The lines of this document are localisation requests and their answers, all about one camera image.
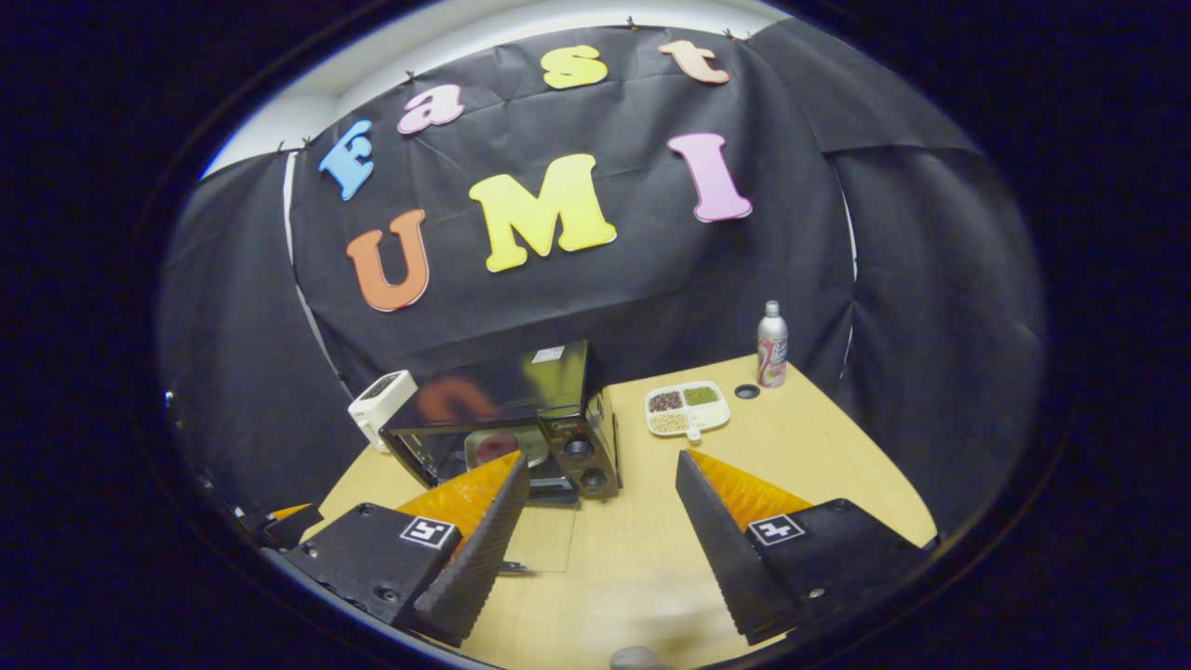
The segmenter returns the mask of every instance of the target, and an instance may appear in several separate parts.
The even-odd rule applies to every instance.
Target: spray can
[[[756,383],[777,389],[786,382],[790,328],[778,313],[778,300],[765,302],[765,318],[756,326]]]

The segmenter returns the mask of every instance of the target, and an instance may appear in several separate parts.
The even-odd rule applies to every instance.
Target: wooden table
[[[624,489],[578,512],[525,508],[506,559],[540,572],[497,578],[462,652],[505,668],[606,670],[616,650],[646,645],[690,668],[780,639],[750,647],[732,626],[674,490],[678,455],[690,444],[646,427],[644,396],[659,387],[707,381],[725,395],[731,420],[703,434],[701,452],[812,505],[846,497],[918,546],[935,537],[897,467],[797,370],[787,369],[781,389],[734,396],[755,383],[755,365],[744,357],[610,388]],[[360,502],[397,507],[423,491],[393,457],[369,447],[320,512],[333,520]]]

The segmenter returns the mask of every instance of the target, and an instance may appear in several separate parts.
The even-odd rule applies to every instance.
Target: black cloth
[[[163,262],[157,315],[181,449],[249,516],[322,502],[363,443],[298,299],[286,159],[248,158],[195,188]]]
[[[1046,356],[1030,239],[975,154],[893,146],[830,161],[858,258],[833,396],[854,399],[853,418],[946,538],[993,499],[1029,434]]]
[[[712,86],[684,74],[657,46],[690,39],[716,54],[731,81]],[[605,80],[556,90],[542,55],[588,44]],[[462,87],[463,114],[413,136],[397,131],[405,102],[443,83]],[[323,156],[360,119],[375,168],[348,201]],[[747,218],[704,223],[674,136],[716,132]],[[511,174],[538,193],[547,165],[590,154],[596,194],[617,238],[491,273],[476,182]],[[382,230],[391,282],[405,275],[388,221],[423,208],[430,281],[394,312],[368,306],[344,250]],[[774,68],[743,42],[684,30],[616,27],[519,40],[419,74],[362,105],[314,139],[294,176],[298,281],[332,359],[353,392],[393,370],[428,374],[486,357],[579,339],[592,343],[610,382],[623,382],[755,351],[765,300],[780,300],[791,361],[818,381],[838,376],[847,347],[852,252],[843,200],[810,126]]]

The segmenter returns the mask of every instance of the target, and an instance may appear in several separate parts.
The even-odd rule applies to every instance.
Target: letter m
[[[554,244],[554,221],[562,218],[559,245],[567,251],[607,244],[616,239],[616,227],[604,220],[592,168],[596,158],[587,154],[572,154],[555,159],[545,168],[542,192],[532,193],[507,174],[490,176],[468,192],[484,206],[492,255],[490,271],[500,271],[525,262],[528,253],[513,239],[513,228],[522,238],[545,256]]]

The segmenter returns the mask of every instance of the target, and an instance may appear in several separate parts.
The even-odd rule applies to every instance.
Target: beans
[[[678,392],[657,394],[649,399],[649,412],[666,412],[682,407],[682,401],[678,397]]]
[[[688,406],[701,406],[704,403],[713,403],[719,399],[716,393],[707,387],[696,387],[694,389],[687,389],[682,392],[682,397],[686,399],[686,405]]]
[[[686,415],[663,414],[660,417],[650,417],[649,427],[659,433],[673,433],[675,431],[686,431],[687,428]]]

